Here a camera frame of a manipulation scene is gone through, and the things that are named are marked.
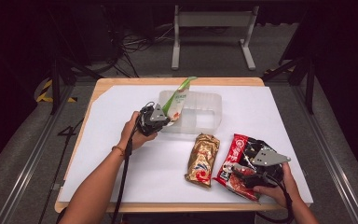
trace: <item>bracelet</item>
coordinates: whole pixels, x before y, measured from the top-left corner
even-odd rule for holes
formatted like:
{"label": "bracelet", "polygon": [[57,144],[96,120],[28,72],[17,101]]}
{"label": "bracelet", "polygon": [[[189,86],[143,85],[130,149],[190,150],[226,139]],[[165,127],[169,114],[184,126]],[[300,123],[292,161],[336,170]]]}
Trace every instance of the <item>bracelet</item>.
{"label": "bracelet", "polygon": [[120,156],[124,156],[124,151],[125,151],[125,150],[124,150],[123,148],[118,147],[118,146],[114,146],[114,147],[112,147],[112,151],[113,151],[115,148],[117,148],[118,150],[120,150],[120,151],[121,151]]}

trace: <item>dark background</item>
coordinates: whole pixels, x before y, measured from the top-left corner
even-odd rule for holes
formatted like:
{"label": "dark background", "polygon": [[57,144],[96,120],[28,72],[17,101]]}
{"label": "dark background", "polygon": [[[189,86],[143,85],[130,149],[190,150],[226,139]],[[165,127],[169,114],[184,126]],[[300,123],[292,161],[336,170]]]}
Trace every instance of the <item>dark background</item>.
{"label": "dark background", "polygon": [[[256,23],[300,22],[306,10],[304,6],[261,7]],[[123,27],[151,38],[154,28],[172,22],[173,15],[172,6],[103,11],[92,5],[0,1],[0,152],[36,107],[34,91],[49,76],[54,55],[83,65],[112,62],[120,56],[117,44]],[[311,54],[316,76],[358,160],[358,1],[324,2],[309,15],[283,59]]]}

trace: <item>white paper surface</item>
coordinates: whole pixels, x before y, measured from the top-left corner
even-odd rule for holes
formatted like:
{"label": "white paper surface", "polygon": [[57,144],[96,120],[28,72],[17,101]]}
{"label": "white paper surface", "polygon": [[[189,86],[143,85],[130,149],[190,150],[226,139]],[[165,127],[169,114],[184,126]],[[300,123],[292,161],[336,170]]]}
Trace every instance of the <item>white paper surface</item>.
{"label": "white paper surface", "polygon": [[[73,158],[59,202],[69,202],[80,183],[111,151],[132,112],[148,102],[157,102],[161,91],[177,86],[114,86],[91,106],[83,136]],[[284,129],[281,116],[268,87],[191,86],[192,91],[222,96],[223,117],[214,136],[220,140],[212,177],[217,175],[229,150],[233,134],[264,140],[289,162],[305,203],[312,203],[308,185]],[[132,152],[123,203],[252,203],[228,191],[216,181],[203,189],[185,181],[184,175],[197,134],[158,133],[158,137]],[[119,171],[111,202],[118,195]],[[273,203],[262,196],[261,203]]]}

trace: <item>forearm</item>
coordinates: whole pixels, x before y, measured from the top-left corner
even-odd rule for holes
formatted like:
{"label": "forearm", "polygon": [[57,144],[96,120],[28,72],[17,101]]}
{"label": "forearm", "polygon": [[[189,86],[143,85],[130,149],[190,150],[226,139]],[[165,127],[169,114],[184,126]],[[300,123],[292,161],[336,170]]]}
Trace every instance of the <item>forearm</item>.
{"label": "forearm", "polygon": [[308,206],[302,201],[302,199],[294,199],[293,214],[295,221],[298,224],[317,224],[319,223],[315,215],[310,211]]}
{"label": "forearm", "polygon": [[113,150],[76,190],[61,223],[99,223],[124,157]]}

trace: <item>clear plastic container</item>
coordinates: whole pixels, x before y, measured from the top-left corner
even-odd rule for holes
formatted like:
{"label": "clear plastic container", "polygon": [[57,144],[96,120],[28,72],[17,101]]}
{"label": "clear plastic container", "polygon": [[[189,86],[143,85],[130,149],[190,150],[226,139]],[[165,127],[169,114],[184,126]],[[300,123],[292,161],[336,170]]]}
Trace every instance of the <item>clear plastic container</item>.
{"label": "clear plastic container", "polygon": [[[160,105],[173,95],[174,91],[159,94]],[[207,133],[213,134],[222,120],[222,96],[216,93],[190,91],[186,97],[182,114],[173,125],[164,127],[164,133]]]}

